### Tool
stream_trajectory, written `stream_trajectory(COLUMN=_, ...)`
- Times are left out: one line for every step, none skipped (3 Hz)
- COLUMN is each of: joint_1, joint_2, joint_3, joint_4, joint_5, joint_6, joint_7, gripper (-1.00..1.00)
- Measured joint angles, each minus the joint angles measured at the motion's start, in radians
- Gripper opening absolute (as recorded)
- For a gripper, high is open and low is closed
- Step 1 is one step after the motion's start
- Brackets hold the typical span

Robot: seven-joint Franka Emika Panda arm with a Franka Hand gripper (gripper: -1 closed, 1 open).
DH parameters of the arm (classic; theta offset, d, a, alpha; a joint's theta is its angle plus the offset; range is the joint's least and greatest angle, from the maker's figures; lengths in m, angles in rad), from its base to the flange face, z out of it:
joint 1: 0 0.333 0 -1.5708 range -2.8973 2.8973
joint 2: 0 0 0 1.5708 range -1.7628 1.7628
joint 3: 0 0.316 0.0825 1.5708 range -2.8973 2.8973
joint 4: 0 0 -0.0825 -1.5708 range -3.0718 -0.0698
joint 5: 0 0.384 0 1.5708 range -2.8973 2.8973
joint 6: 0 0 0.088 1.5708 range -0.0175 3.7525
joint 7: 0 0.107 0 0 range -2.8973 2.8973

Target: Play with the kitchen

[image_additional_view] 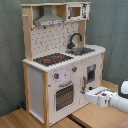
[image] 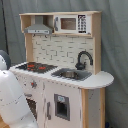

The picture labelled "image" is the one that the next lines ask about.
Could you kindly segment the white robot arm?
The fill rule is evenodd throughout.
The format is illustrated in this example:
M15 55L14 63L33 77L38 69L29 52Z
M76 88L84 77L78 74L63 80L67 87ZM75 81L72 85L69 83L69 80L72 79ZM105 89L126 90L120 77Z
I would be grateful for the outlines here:
M39 128L10 67L9 55L0 50L0 116L10 128Z

